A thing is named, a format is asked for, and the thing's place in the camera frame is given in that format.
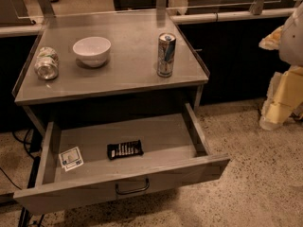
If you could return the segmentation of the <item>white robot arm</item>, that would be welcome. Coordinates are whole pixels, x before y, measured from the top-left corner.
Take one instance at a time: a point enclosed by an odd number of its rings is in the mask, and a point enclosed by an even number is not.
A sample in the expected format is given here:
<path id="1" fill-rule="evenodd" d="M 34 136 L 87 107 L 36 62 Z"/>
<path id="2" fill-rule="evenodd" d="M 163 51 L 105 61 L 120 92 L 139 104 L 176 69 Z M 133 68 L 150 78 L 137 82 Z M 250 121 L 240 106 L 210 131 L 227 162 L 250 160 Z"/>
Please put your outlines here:
<path id="1" fill-rule="evenodd" d="M 281 127 L 303 103 L 303 4 L 258 46 L 277 50 L 280 59 L 290 64 L 283 74 L 274 73 L 261 109 L 259 125 L 271 131 Z"/>

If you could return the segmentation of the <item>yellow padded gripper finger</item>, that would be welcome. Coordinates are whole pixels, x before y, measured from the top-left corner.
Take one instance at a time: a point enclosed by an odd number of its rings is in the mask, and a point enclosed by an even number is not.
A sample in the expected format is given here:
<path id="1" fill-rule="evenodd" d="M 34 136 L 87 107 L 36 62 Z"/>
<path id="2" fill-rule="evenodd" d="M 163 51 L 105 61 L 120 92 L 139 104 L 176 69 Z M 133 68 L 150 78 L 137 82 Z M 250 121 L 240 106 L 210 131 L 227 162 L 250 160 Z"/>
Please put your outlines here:
<path id="1" fill-rule="evenodd" d="M 275 72 L 261 109 L 259 125 L 267 131 L 281 127 L 302 103 L 303 68 L 291 66 L 284 73 Z"/>
<path id="2" fill-rule="evenodd" d="M 280 36 L 283 26 L 279 26 L 272 33 L 263 38 L 258 46 L 265 50 L 278 50 L 280 46 Z"/>

